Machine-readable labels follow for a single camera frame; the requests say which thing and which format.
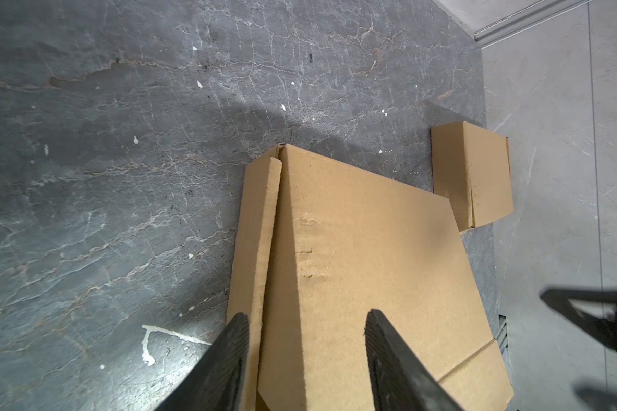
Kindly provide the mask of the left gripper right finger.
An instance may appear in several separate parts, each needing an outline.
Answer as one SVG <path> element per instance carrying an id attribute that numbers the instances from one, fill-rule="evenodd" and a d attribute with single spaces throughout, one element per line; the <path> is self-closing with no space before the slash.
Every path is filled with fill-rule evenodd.
<path id="1" fill-rule="evenodd" d="M 368 312 L 364 335 L 376 410 L 462 410 L 379 309 Z"/>

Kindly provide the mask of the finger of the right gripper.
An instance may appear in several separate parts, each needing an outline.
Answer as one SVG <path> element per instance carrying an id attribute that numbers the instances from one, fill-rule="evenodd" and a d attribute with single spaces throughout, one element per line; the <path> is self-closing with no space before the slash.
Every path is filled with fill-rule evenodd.
<path id="1" fill-rule="evenodd" d="M 586 410 L 617 411 L 617 391 L 601 390 L 593 385 L 580 385 L 574 389 L 574 393 Z"/>
<path id="2" fill-rule="evenodd" d="M 540 294 L 540 299 L 552 310 L 579 327 L 597 340 L 601 345 L 617 353 L 617 289 L 599 291 L 591 289 L 548 288 Z M 611 318 L 596 317 L 574 305 L 582 301 L 615 307 Z"/>

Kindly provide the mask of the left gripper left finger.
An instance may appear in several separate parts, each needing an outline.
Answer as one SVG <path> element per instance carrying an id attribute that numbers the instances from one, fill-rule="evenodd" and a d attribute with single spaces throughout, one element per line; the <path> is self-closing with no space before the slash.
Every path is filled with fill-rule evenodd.
<path id="1" fill-rule="evenodd" d="M 239 409 L 249 344 L 248 316 L 237 313 L 188 376 L 159 404 L 157 410 Z"/>

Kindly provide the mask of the cardboard stack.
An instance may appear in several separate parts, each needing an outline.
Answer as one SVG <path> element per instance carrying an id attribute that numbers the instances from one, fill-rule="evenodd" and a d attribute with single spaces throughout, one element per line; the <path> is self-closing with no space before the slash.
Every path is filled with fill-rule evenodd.
<path id="1" fill-rule="evenodd" d="M 243 410 L 370 410 L 378 309 L 455 402 L 513 396 L 449 201 L 291 145 L 245 170 L 227 314 L 250 321 Z"/>

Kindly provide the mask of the brown cardboard box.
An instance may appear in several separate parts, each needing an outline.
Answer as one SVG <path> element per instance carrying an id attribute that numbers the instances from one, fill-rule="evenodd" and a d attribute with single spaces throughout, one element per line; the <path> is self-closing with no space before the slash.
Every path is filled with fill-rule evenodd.
<path id="1" fill-rule="evenodd" d="M 459 231 L 513 213 L 509 139 L 466 121 L 430 130 L 434 193 L 449 199 Z"/>

